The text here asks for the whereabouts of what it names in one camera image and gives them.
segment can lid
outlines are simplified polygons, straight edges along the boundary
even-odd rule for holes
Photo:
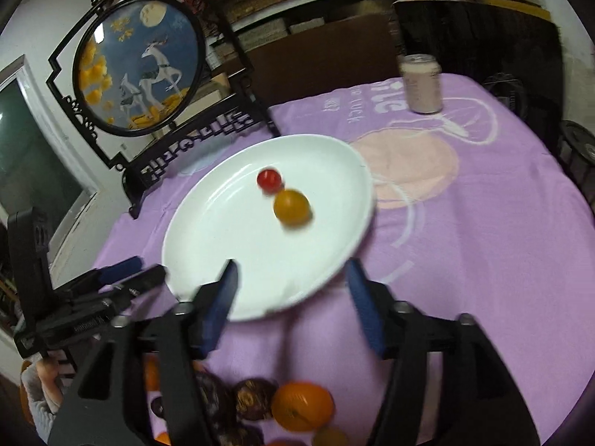
[[[425,53],[414,53],[412,55],[406,55],[403,58],[403,62],[406,64],[424,64],[426,62],[435,62],[436,59],[432,55]]]

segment red tomato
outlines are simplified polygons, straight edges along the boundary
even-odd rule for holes
[[[257,183],[267,194],[275,194],[283,188],[281,174],[276,169],[267,168],[258,173]]]

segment wall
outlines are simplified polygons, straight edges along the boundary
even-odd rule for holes
[[[567,0],[542,0],[560,30],[565,67],[564,118],[595,132],[595,59],[587,30]]]
[[[56,126],[84,161],[97,187],[95,198],[64,242],[59,255],[60,263],[52,270],[55,286],[89,270],[116,218],[129,206],[122,190],[121,174],[108,169],[91,151],[45,83],[51,72],[49,55],[88,8],[90,0],[29,0],[19,6],[0,35],[0,69],[25,54],[33,79]],[[59,59],[63,71],[56,82],[64,95],[73,95],[71,65],[81,36],[82,32],[67,46]],[[99,142],[110,156],[122,150],[121,146],[124,145],[124,153],[131,158],[148,144],[149,138],[124,139],[103,134],[99,135]],[[16,381],[21,362],[11,340],[0,333],[0,372]]]

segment tablecloth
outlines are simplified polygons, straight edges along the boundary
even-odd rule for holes
[[[468,78],[446,74],[441,82],[444,109],[431,116],[407,109],[399,78],[271,112],[283,134],[335,136],[364,156],[378,197],[358,251],[369,277],[426,314],[475,315],[544,442],[595,370],[593,216],[515,115]],[[267,138],[263,128],[195,146],[170,165],[138,220],[127,214],[117,220],[95,265],[134,255],[159,263],[167,226],[192,186],[228,156]],[[165,288],[135,312],[155,316],[174,303]],[[367,347],[342,277],[288,311],[228,324],[207,362],[229,384],[261,376],[328,387],[337,406],[334,424],[353,445],[370,433],[389,372]],[[439,375],[439,368],[430,374]],[[165,430],[153,421],[156,433]],[[261,427],[267,441],[290,436],[274,421]]]

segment table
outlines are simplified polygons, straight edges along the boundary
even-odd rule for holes
[[[398,78],[271,111],[283,134],[332,135],[362,153],[378,196],[358,251],[369,277],[426,314],[475,315],[544,442],[595,369],[593,215],[541,141],[508,109],[468,78],[446,74],[442,86],[444,110],[433,116],[406,108]],[[209,139],[178,159],[138,220],[118,219],[95,265],[134,255],[159,263],[169,221],[192,186],[223,159],[267,138],[259,129]],[[165,288],[134,312],[156,316],[175,302]],[[439,360],[430,362],[423,438],[431,435],[440,381]],[[389,373],[389,364],[368,350],[342,277],[288,311],[228,324],[207,367],[230,385],[261,376],[328,387],[337,405],[334,424],[353,445],[365,444]],[[165,430],[153,421],[155,433]],[[291,436],[274,421],[261,427],[266,441]]]

